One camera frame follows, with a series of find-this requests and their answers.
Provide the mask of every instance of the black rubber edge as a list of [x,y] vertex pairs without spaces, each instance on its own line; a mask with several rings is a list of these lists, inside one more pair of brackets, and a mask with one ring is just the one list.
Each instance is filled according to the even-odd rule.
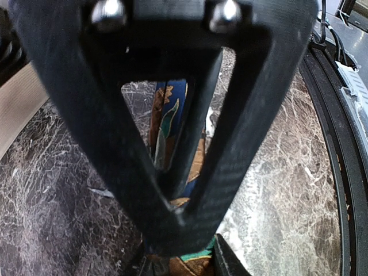
[[346,86],[326,51],[308,49],[300,72],[315,106],[336,187],[341,233],[341,275],[368,275],[368,157],[347,103]]
[[215,235],[214,274],[215,276],[251,276],[220,234]]

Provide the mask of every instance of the white plastic part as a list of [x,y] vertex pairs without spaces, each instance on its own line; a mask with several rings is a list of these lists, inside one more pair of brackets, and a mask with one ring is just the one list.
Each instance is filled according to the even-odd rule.
[[368,116],[368,89],[363,83],[361,77],[351,67],[342,65],[339,62],[336,62],[336,64],[338,65],[341,77],[350,89],[350,94],[356,96],[356,100]]

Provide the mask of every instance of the beige wall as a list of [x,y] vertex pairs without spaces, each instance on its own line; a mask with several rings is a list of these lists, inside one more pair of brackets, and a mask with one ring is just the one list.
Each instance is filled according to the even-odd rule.
[[359,4],[365,5],[368,7],[368,0],[356,0]]

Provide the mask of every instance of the black plastic part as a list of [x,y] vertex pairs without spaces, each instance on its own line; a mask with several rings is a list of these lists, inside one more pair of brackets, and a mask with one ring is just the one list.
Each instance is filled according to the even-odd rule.
[[220,234],[216,234],[213,259],[215,276],[251,276]]
[[[220,234],[215,235],[212,261],[215,276],[251,276]],[[137,250],[122,276],[170,276],[168,259],[153,263],[144,255],[143,244]]]
[[[203,27],[204,0],[188,5],[170,0],[162,9],[156,1],[127,1],[132,4],[129,25],[106,35],[89,27],[87,11],[93,1],[9,3],[21,41],[75,140],[161,256],[200,251],[214,235],[281,105],[317,13],[311,0],[237,2],[243,22],[236,32],[221,35]],[[174,208],[170,194],[181,189],[195,149],[175,151],[183,154],[186,169],[164,172],[166,177],[157,171],[120,85],[142,79],[192,81],[193,93],[203,94],[194,94],[190,101],[190,120],[182,125],[179,141],[193,139],[197,146],[205,112],[197,109],[205,109],[207,93],[213,93],[221,47],[236,52],[223,111],[189,204]],[[173,59],[183,61],[176,72]],[[287,70],[275,74],[281,66]],[[165,183],[171,179],[178,181],[170,183],[173,191]]]
[[354,61],[349,57],[348,54],[346,54],[346,51],[344,49],[344,45],[342,44],[342,41],[338,34],[333,31],[331,32],[333,35],[333,38],[335,39],[335,45],[329,41],[325,41],[323,44],[315,43],[315,39],[318,39],[319,35],[317,32],[313,31],[312,34],[312,41],[309,43],[310,48],[315,48],[321,51],[328,52],[331,56],[334,56],[335,60],[338,60],[351,68],[356,69],[357,65],[354,63]]
[[368,156],[340,95],[345,84],[326,51],[307,50],[300,71],[320,120],[335,180],[341,275],[368,275]]

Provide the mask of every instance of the triangular opening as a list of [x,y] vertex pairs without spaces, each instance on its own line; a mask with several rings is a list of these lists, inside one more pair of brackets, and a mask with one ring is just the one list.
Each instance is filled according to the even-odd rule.
[[[187,185],[194,186],[200,175],[232,76],[235,53],[225,49],[224,57],[202,135],[191,164]],[[132,118],[147,146],[147,151],[158,170],[166,171],[171,167],[182,119],[187,112],[186,104],[190,102],[189,96],[187,97],[190,89],[190,84],[185,79],[166,82],[131,82],[123,85],[121,89]],[[182,195],[189,196],[190,191],[191,189]]]

